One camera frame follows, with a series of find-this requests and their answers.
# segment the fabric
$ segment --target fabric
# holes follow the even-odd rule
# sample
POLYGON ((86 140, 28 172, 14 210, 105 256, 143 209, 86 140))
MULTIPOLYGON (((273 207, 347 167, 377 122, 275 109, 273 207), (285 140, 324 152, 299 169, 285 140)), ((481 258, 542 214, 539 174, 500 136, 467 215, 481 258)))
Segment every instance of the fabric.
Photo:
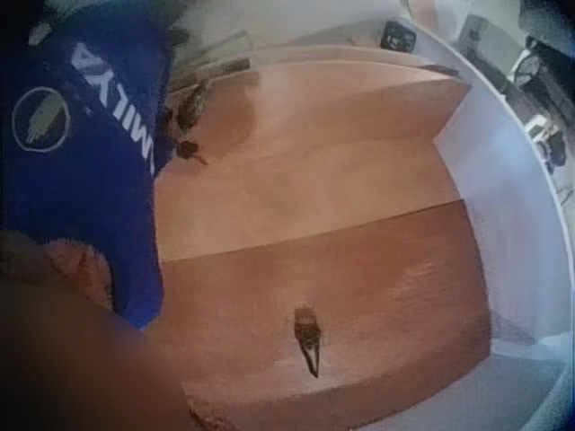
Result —
POLYGON ((169 159, 155 129, 172 60, 149 7, 86 7, 0 66, 3 228, 92 245, 114 310, 140 328, 163 299, 152 190, 169 159))

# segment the blue cloth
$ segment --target blue cloth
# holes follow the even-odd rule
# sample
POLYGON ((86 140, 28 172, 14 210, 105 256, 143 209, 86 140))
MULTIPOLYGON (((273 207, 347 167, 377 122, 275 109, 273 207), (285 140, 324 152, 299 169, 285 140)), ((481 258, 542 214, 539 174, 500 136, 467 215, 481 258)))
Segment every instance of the blue cloth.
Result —
POLYGON ((68 238, 107 259, 114 310, 142 328, 160 312, 155 140, 172 53, 137 7, 86 7, 38 48, 3 59, 3 228, 68 238))

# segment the metal handle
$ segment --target metal handle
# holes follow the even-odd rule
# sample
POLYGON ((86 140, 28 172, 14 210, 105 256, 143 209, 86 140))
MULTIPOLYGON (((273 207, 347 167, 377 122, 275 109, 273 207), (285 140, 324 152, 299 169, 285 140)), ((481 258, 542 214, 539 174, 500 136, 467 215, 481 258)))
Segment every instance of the metal handle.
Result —
POLYGON ((316 379, 320 373, 320 330, 315 312, 310 307, 298 308, 295 311, 294 333, 299 348, 304 354, 307 369, 316 379))

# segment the white circle logo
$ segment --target white circle logo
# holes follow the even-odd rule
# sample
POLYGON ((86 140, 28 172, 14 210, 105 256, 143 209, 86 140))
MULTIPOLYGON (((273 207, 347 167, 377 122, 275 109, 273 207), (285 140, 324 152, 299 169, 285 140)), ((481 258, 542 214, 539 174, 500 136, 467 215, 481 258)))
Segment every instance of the white circle logo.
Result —
POLYGON ((36 87, 12 111, 12 133, 22 150, 48 153, 62 145, 70 129, 70 113, 59 92, 36 87))

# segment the drawer handle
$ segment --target drawer handle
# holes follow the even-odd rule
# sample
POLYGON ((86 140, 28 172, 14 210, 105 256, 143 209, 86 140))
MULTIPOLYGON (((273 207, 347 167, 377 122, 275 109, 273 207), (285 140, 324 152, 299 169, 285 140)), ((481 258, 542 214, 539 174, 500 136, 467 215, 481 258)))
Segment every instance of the drawer handle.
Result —
POLYGON ((307 369, 316 379, 320 374, 320 330, 315 312, 310 307, 298 308, 295 311, 294 333, 299 348, 304 354, 307 369))

